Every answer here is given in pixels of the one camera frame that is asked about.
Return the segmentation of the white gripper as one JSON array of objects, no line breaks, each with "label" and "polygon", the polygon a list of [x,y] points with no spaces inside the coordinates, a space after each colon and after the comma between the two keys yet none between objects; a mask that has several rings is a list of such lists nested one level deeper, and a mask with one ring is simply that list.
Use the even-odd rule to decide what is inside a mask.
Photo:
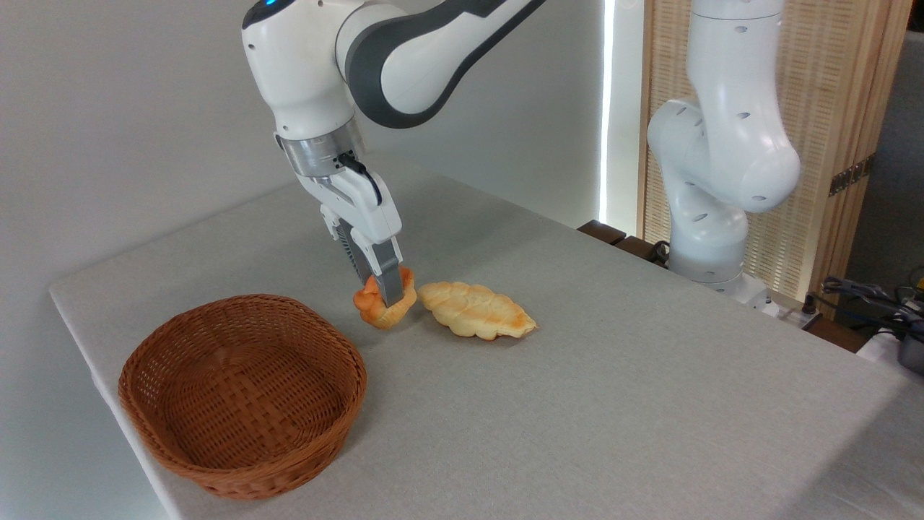
[{"label": "white gripper", "polygon": [[[397,244],[402,229],[395,202],[374,172],[340,168],[325,178],[297,174],[303,188],[321,204],[330,234],[342,244],[360,283],[372,277],[387,308],[405,297]],[[356,228],[362,235],[351,235]]]}]

